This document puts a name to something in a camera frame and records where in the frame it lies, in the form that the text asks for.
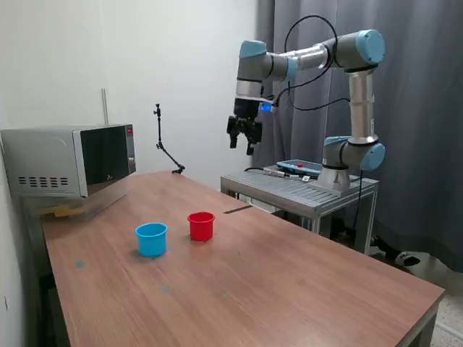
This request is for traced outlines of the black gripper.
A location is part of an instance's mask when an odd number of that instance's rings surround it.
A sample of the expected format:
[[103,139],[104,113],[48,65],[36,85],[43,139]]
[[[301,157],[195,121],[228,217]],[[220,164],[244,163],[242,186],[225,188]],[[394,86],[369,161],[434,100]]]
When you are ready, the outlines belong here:
[[254,121],[258,116],[260,101],[243,98],[234,100],[234,116],[228,118],[226,133],[229,135],[231,149],[237,147],[237,139],[241,131],[241,121],[250,121],[245,124],[245,136],[247,138],[246,155],[253,155],[254,146],[261,142],[263,133],[263,124]]

